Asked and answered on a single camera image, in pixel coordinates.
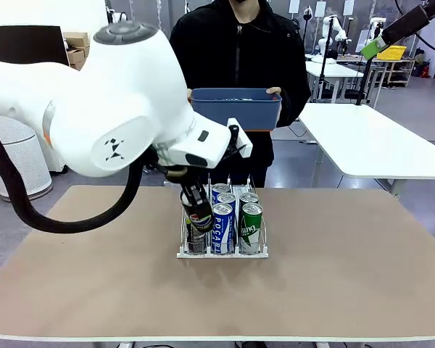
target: black logo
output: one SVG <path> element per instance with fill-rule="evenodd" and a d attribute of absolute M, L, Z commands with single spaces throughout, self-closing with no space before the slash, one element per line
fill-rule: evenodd
<path fill-rule="evenodd" d="M 124 140 L 121 140 L 121 141 L 117 142 L 117 140 L 116 140 L 115 138 L 111 138 L 111 140 L 107 140 L 107 141 L 104 143 L 105 145 L 110 144 L 110 145 L 111 145 L 111 148 L 112 148 L 112 151 L 113 151 L 112 155 L 109 156 L 109 157 L 107 157 L 107 158 L 105 159 L 106 161 L 108 161 L 108 160 L 110 160 L 110 159 L 113 159 L 113 158 L 115 158 L 115 157 L 121 157 L 122 160 L 124 159 L 124 157 L 121 156 L 121 154 L 118 154 L 118 153 L 116 152 L 116 149 L 117 149 L 117 148 L 119 147 L 119 145 L 122 144 L 123 142 L 124 142 Z"/>

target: red object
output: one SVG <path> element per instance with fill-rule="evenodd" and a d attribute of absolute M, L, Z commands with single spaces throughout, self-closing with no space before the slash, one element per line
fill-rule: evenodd
<path fill-rule="evenodd" d="M 430 75 L 428 74 L 428 66 L 423 67 L 422 74 L 419 77 L 420 78 L 430 78 Z"/>

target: black jacket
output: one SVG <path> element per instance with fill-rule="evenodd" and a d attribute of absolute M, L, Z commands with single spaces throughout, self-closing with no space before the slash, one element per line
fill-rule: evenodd
<path fill-rule="evenodd" d="M 277 126 L 283 127 L 296 120 L 310 97 L 305 50 L 294 24 L 275 14 L 266 0 L 259 1 L 258 16 L 241 25 L 229 0 L 215 0 L 179 19 L 170 42 L 190 89 L 281 87 Z M 252 160 L 270 166 L 270 134 L 248 135 Z"/>

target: black monitor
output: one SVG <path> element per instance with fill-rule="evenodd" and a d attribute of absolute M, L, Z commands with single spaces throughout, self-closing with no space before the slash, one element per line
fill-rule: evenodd
<path fill-rule="evenodd" d="M 0 26 L 0 62 L 56 62 L 69 66 L 61 28 L 50 25 Z"/>

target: blue bin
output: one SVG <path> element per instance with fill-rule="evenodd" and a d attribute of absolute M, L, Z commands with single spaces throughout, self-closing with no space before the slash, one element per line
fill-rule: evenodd
<path fill-rule="evenodd" d="M 199 114 L 221 125 L 234 117 L 246 131 L 273 130 L 281 102 L 281 96 L 264 88 L 198 88 L 191 95 Z"/>

